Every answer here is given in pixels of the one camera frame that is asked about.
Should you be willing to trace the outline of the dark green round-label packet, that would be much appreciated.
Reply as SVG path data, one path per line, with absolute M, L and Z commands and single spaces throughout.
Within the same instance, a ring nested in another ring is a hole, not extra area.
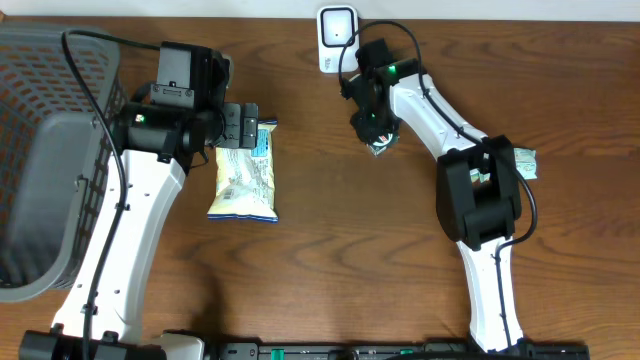
M 398 138 L 399 135 L 396 132 L 380 135 L 371 144 L 368 144 L 367 147 L 374 156 L 379 156 L 394 146 Z

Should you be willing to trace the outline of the white blue snack bag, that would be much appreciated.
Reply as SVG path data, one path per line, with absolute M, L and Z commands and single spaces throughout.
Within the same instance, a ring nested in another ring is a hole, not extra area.
M 254 149 L 216 149 L 216 194 L 209 220 L 277 223 L 272 133 L 278 122 L 261 120 Z

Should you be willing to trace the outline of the green wet wipe packet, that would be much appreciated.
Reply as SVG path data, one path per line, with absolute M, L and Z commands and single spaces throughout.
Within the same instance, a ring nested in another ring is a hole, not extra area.
M 536 151 L 526 148 L 515 148 L 514 157 L 516 167 L 525 180 L 537 178 Z

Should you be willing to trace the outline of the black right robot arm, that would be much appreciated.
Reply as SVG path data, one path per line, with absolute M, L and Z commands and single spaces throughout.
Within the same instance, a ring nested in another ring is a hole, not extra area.
M 351 126 L 373 151 L 388 148 L 402 124 L 426 146 L 437 165 L 437 218 L 463 259 L 470 335 L 486 353 L 513 351 L 523 332 L 507 245 L 522 207 L 511 142 L 466 122 L 419 62 L 395 60 L 384 40 L 362 46 L 355 59 L 358 74 L 341 84 L 343 96 L 358 106 Z

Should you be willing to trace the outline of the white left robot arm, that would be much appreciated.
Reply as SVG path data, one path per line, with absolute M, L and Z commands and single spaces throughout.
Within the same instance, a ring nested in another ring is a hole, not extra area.
M 169 330 L 141 342 L 159 237 L 195 155 L 256 144 L 257 107 L 225 102 L 232 61 L 208 47 L 157 46 L 157 78 L 106 128 L 107 189 L 79 273 L 47 332 L 25 332 L 21 359 L 211 359 L 205 337 Z

